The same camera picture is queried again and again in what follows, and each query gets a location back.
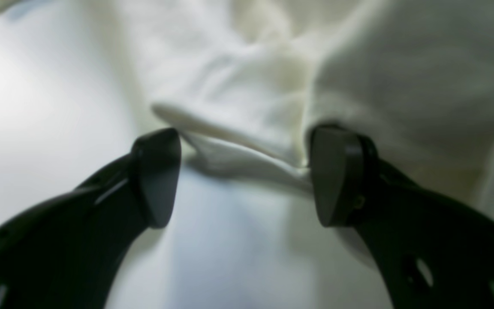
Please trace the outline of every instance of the white cloth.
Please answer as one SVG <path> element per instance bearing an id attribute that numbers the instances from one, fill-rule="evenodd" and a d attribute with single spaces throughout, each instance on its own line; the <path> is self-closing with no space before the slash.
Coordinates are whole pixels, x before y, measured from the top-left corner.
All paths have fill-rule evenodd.
<path id="1" fill-rule="evenodd" d="M 494 211 L 494 2 L 117 4 L 153 110 L 207 170 L 308 187 L 310 130 L 336 123 Z"/>

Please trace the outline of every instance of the white surface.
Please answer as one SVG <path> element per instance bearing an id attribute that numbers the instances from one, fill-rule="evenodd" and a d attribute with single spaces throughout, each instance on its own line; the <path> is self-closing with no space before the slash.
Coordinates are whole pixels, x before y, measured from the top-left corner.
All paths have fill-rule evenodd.
<path id="1" fill-rule="evenodd" d="M 37 1 L 0 16 L 0 223 L 72 189 L 138 134 L 78 12 Z"/>

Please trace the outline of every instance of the black plastic jaw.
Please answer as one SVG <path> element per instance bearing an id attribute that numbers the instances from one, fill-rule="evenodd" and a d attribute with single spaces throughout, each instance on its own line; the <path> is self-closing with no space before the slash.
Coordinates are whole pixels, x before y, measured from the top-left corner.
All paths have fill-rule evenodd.
<path id="1" fill-rule="evenodd" d="M 177 131 L 150 133 L 74 191 L 2 225 L 0 309 L 102 309 L 132 242 L 169 222 L 180 160 Z"/>
<path id="2" fill-rule="evenodd" d="M 350 226 L 375 259 L 396 309 L 494 308 L 494 222 L 419 187 L 337 127 L 313 133 L 310 164 L 324 227 Z"/>

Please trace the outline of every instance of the crumpled cloth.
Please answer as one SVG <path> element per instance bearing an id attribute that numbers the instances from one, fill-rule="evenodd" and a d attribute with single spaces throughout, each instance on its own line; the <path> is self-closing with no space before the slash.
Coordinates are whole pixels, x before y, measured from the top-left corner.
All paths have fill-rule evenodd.
<path id="1" fill-rule="evenodd" d="M 494 1 L 116 4 L 147 101 L 206 170 L 309 188 L 310 132 L 337 124 L 494 218 Z"/>

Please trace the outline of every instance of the white towel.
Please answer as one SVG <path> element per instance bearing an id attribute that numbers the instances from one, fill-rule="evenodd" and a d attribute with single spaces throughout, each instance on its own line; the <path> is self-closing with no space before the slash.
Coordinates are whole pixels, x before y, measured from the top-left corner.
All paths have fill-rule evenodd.
<path id="1" fill-rule="evenodd" d="M 206 169 L 309 186 L 310 130 L 336 123 L 494 217 L 494 1 L 118 7 L 149 104 Z"/>

